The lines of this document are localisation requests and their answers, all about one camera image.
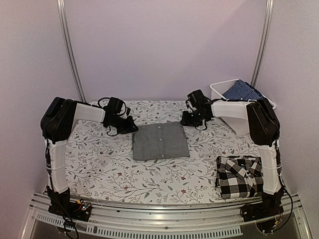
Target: black and white checkered shirt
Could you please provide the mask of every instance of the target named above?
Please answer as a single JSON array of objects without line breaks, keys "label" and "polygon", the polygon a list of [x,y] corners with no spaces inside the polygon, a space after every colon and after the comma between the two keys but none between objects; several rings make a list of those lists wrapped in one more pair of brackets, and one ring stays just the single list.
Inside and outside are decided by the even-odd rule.
[{"label": "black and white checkered shirt", "polygon": [[223,199],[260,196],[263,177],[260,157],[218,157],[216,187]]}]

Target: vertical metal pole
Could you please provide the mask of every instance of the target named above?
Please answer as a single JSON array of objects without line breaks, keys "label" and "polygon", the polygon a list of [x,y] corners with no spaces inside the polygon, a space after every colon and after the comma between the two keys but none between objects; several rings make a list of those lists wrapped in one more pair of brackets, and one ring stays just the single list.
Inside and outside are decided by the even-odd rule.
[{"label": "vertical metal pole", "polygon": [[81,84],[80,77],[79,77],[79,72],[78,72],[78,69],[77,69],[77,66],[75,63],[74,54],[73,54],[70,33],[69,33],[69,27],[68,27],[66,12],[65,12],[64,0],[57,0],[57,4],[58,4],[58,11],[59,11],[59,16],[60,16],[62,33],[63,33],[62,35],[64,38],[64,43],[65,43],[66,51],[68,54],[75,87],[76,87],[76,90],[78,92],[80,100],[82,102],[86,102],[84,91],[83,91],[82,84]]},{"label": "vertical metal pole", "polygon": [[271,23],[271,17],[273,14],[273,6],[274,6],[274,0],[267,0],[263,32],[262,32],[262,36],[261,36],[261,41],[260,41],[257,61],[256,61],[255,68],[254,68],[254,73],[253,73],[253,76],[251,79],[251,85],[253,87],[256,87],[261,64],[262,64],[265,49],[266,49],[266,44],[267,44],[267,39],[268,39],[269,29],[270,29],[270,23]]}]

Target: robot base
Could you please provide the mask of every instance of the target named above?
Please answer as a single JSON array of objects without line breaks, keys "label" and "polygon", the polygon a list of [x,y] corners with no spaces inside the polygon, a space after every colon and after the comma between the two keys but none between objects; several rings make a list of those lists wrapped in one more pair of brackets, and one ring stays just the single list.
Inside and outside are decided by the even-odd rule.
[{"label": "robot base", "polygon": [[240,209],[240,215],[243,217],[244,222],[250,222],[262,218],[271,217],[284,212],[281,205],[281,198],[284,195],[284,187],[270,195],[262,193],[262,202],[257,204],[246,204]]},{"label": "robot base", "polygon": [[48,196],[51,199],[51,205],[49,212],[59,216],[66,216],[65,211],[69,214],[72,219],[88,222],[92,207],[85,207],[82,210],[81,204],[77,202],[70,202],[70,189],[68,188],[63,193],[57,193],[47,187]]},{"label": "robot base", "polygon": [[262,218],[275,216],[275,215],[283,213],[284,209],[283,209],[283,206],[278,205],[271,211],[268,211],[266,215],[263,214],[262,211],[263,211],[263,203],[248,204],[248,205],[244,205],[241,208],[241,212],[242,212],[241,214],[244,219],[244,222],[250,222],[250,221],[259,220]]},{"label": "robot base", "polygon": [[[70,203],[70,208],[76,208],[76,207],[78,207],[77,203]],[[90,219],[91,210],[92,208],[89,207],[86,211],[79,210],[78,212],[68,212],[68,213],[72,219],[88,222]],[[65,212],[60,207],[55,207],[53,205],[50,205],[49,212],[59,216],[65,215]]]}]

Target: folded shirt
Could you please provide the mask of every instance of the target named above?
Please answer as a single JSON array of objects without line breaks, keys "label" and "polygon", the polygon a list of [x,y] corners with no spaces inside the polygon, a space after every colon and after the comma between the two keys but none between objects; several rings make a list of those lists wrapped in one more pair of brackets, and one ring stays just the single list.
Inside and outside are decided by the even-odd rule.
[{"label": "folded shirt", "polygon": [[260,157],[220,156],[217,162],[216,187],[223,199],[260,196],[263,177]]},{"label": "folded shirt", "polygon": [[223,96],[230,100],[257,100],[263,98],[263,95],[259,91],[242,80],[236,81]]},{"label": "folded shirt", "polygon": [[184,128],[180,122],[142,125],[133,134],[134,160],[175,157],[189,157]]}]

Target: leaf pattern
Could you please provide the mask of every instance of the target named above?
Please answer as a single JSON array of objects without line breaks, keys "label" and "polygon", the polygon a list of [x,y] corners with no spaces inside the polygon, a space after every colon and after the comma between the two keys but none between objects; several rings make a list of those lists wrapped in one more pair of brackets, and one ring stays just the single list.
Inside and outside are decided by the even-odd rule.
[{"label": "leaf pattern", "polygon": [[[137,126],[180,121],[182,101],[128,101]],[[134,161],[132,134],[110,137],[101,123],[78,121],[66,145],[71,194],[96,200],[145,204],[224,202],[215,188],[219,155],[259,156],[251,138],[236,136],[221,119],[208,130],[184,127],[190,157]]]}]

